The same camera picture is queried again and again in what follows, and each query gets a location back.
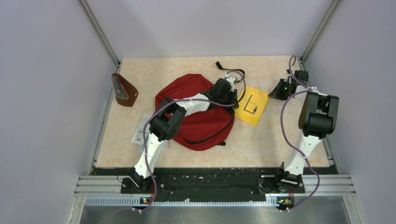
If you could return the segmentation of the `yellow notebook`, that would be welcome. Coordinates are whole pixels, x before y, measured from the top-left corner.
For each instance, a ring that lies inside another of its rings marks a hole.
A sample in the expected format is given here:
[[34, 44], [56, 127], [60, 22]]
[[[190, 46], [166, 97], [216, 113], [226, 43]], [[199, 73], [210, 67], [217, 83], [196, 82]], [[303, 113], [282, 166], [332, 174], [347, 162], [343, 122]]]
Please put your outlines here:
[[247, 86], [246, 93], [235, 109], [235, 117], [256, 126], [269, 101], [268, 93], [252, 86]]

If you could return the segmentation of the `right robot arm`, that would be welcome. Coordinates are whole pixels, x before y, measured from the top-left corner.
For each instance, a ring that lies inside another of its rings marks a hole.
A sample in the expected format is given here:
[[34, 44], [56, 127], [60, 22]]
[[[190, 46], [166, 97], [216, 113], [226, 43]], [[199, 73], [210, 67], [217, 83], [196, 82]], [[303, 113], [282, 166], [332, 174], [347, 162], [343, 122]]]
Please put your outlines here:
[[281, 101], [296, 98], [303, 102], [303, 106], [298, 119], [300, 134], [296, 149], [281, 164], [274, 179], [274, 187], [279, 192], [287, 192], [302, 182], [306, 159], [316, 145], [333, 133], [339, 107], [339, 97], [321, 93], [316, 87], [307, 85], [307, 71], [287, 72], [288, 78], [280, 79], [268, 97]]

